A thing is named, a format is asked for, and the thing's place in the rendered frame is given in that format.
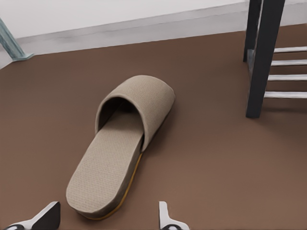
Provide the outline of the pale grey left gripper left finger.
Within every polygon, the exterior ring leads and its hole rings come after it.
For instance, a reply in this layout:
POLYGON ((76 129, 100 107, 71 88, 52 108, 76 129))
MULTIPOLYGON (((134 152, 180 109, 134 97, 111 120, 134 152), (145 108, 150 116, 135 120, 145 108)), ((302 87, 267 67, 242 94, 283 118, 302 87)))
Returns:
POLYGON ((58 230, 60 226, 61 204, 53 201, 33 218, 13 223, 3 230, 58 230))

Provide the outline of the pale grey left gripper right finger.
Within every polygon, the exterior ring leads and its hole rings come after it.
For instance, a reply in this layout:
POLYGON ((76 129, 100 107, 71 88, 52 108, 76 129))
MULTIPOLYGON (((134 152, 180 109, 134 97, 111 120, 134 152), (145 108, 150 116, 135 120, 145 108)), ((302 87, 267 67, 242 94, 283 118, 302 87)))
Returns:
POLYGON ((160 230, 189 230, 186 223, 170 218, 165 201, 159 201, 159 227, 160 230))

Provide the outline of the black shoe rack white slats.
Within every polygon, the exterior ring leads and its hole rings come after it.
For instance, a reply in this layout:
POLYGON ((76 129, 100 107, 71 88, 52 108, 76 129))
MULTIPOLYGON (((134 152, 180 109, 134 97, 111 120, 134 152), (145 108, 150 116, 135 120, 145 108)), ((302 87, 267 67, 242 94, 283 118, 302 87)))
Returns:
POLYGON ((307 99, 307 92, 267 91, 269 81, 307 81, 307 74, 271 75, 271 67, 307 66, 307 59, 273 60, 277 53, 307 52, 307 46, 276 48, 285 0, 250 0, 243 61, 248 65, 250 85, 246 117, 258 118, 263 100, 307 99))

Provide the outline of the beige fabric slipper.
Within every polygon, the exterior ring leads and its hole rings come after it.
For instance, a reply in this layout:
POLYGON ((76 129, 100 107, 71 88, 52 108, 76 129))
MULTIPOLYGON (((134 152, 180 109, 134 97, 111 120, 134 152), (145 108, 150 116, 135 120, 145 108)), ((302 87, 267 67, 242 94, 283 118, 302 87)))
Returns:
POLYGON ((66 190, 72 209, 88 219, 104 219, 122 205, 142 154, 174 101, 167 83, 138 75, 125 80, 100 103, 94 139, 66 190))

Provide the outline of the silver frame post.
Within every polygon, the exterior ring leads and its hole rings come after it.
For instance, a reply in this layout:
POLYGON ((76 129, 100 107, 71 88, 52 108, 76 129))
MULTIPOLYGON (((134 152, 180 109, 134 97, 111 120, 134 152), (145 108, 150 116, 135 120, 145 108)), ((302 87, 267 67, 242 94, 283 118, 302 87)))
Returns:
POLYGON ((11 57, 12 61, 23 61, 31 58, 34 54, 26 54, 17 43, 10 30, 0 18, 0 43, 11 57))

